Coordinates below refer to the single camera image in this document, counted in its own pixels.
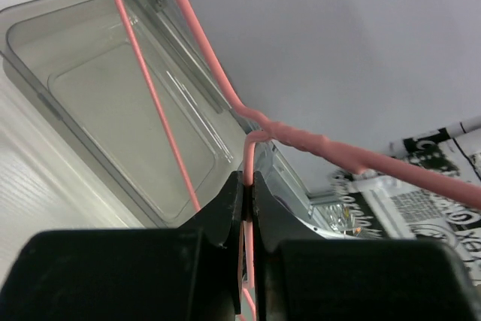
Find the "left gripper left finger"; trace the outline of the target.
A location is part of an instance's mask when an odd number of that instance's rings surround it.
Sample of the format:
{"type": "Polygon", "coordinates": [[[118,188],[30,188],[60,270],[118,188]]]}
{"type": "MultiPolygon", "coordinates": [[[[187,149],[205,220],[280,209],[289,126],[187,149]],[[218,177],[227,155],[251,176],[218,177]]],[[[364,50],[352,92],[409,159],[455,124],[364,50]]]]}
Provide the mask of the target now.
{"type": "Polygon", "coordinates": [[[49,230],[1,289],[3,320],[233,320],[241,312],[242,174],[175,229],[49,230]]]}

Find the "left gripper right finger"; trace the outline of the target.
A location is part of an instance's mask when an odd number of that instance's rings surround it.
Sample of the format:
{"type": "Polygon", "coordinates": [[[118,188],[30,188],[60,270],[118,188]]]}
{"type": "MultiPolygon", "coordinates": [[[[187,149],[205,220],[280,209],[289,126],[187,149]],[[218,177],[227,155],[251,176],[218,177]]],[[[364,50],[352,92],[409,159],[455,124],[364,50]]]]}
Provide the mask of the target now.
{"type": "Polygon", "coordinates": [[[253,176],[259,320],[478,320],[480,297],[439,241],[325,239],[253,176]]]}

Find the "newspaper print trousers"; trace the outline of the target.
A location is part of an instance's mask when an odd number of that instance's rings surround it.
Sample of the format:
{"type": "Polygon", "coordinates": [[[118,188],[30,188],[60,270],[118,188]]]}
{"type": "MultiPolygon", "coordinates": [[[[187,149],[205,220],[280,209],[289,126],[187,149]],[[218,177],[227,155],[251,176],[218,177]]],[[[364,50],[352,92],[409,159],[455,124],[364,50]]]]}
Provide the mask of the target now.
{"type": "MultiPolygon", "coordinates": [[[[404,162],[480,185],[480,118],[461,121],[391,145],[404,162]]],[[[480,283],[480,212],[380,172],[343,170],[330,177],[334,194],[363,238],[442,241],[480,283]]]]}

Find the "pink wire hanger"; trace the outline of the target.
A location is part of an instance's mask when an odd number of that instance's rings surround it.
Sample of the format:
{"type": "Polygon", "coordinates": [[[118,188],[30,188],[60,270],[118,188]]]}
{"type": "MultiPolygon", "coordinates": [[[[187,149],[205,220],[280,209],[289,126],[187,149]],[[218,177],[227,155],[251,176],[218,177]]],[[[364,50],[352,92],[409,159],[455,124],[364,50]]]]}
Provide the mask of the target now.
{"type": "MultiPolygon", "coordinates": [[[[156,88],[151,79],[144,56],[141,52],[138,40],[135,37],[129,16],[126,12],[123,0],[114,0],[117,11],[123,22],[124,28],[130,40],[135,57],[138,61],[147,88],[150,92],[162,127],[170,144],[177,166],[186,185],[189,196],[195,210],[200,210],[200,204],[192,186],[192,182],[186,170],[182,156],[174,139],[168,119],[159,100],[156,88]]],[[[379,171],[393,178],[413,184],[429,190],[438,195],[450,198],[458,203],[478,209],[480,207],[480,188],[470,183],[443,176],[442,174],[427,171],[425,169],[409,165],[397,159],[374,153],[360,147],[354,147],[345,143],[332,141],[324,135],[315,135],[301,129],[288,126],[284,123],[274,122],[268,119],[261,111],[247,107],[238,98],[232,88],[222,66],[211,47],[204,30],[192,9],[189,0],[176,0],[188,26],[201,48],[201,52],[209,65],[210,71],[215,77],[224,97],[234,110],[242,117],[252,120],[260,125],[260,130],[250,132],[244,142],[244,184],[253,184],[253,160],[255,146],[259,142],[274,139],[281,144],[294,147],[302,152],[312,153],[314,156],[326,159],[330,163],[341,167],[351,173],[362,174],[368,169],[379,171]]]]}

